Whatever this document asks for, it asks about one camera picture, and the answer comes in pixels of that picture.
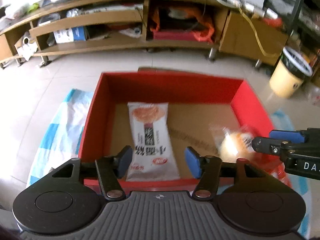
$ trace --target black circular disc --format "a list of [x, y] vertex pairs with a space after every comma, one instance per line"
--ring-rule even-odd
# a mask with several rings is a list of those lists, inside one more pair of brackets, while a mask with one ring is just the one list
[[297, 229], [305, 211], [298, 193], [264, 190], [222, 193], [218, 198], [222, 215], [235, 226], [259, 234], [279, 234]]
[[100, 200], [78, 183], [57, 183], [50, 190], [27, 188], [14, 200], [13, 214], [19, 225], [38, 234], [58, 235], [84, 227], [98, 215]]

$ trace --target cardboard bottom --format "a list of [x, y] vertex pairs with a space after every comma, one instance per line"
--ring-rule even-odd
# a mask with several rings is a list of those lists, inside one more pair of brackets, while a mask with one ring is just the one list
[[[202, 156], [218, 156], [210, 127], [237, 130], [239, 123], [229, 104], [169, 103], [167, 126], [180, 177], [191, 179], [184, 157], [185, 148], [191, 146]], [[116, 104], [111, 145], [110, 148], [105, 145], [104, 155], [116, 155], [126, 145], [134, 148], [128, 106]]]

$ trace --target red cardboard box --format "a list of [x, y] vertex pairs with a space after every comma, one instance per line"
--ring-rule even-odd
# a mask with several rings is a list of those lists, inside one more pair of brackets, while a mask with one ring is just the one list
[[[191, 145], [195, 140], [214, 144], [209, 123], [232, 129], [247, 125], [255, 136], [268, 136], [273, 125], [245, 80], [185, 72], [102, 73], [95, 90], [81, 140], [79, 157], [94, 162], [106, 155], [116, 155], [125, 145], [132, 145], [128, 102], [168, 102], [168, 130], [181, 179], [160, 182], [125, 182], [131, 190], [193, 190], [198, 180], [191, 177], [183, 150], [192, 146], [201, 155], [211, 147]], [[175, 137], [176, 131], [187, 134]], [[254, 163], [269, 173], [284, 175], [279, 158], [256, 154]], [[94, 188], [98, 182], [86, 179]]]

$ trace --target screw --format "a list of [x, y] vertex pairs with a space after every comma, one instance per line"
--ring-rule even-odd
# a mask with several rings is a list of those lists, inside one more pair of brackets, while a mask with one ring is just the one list
[[107, 196], [111, 197], [111, 198], [118, 198], [118, 197], [122, 197], [123, 192], [121, 190], [118, 189], [114, 189], [114, 190], [110, 190], [107, 192]]
[[205, 189], [197, 190], [195, 194], [197, 197], [200, 197], [200, 198], [205, 198], [205, 197], [211, 196], [210, 191], [205, 190]]

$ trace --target crosshair symbol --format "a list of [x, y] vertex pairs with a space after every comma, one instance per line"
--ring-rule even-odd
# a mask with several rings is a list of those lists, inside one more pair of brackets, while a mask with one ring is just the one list
[[163, 198], [164, 198], [164, 195], [161, 195], [161, 194], [156, 195], [156, 198], [157, 198], [157, 199], [163, 199]]

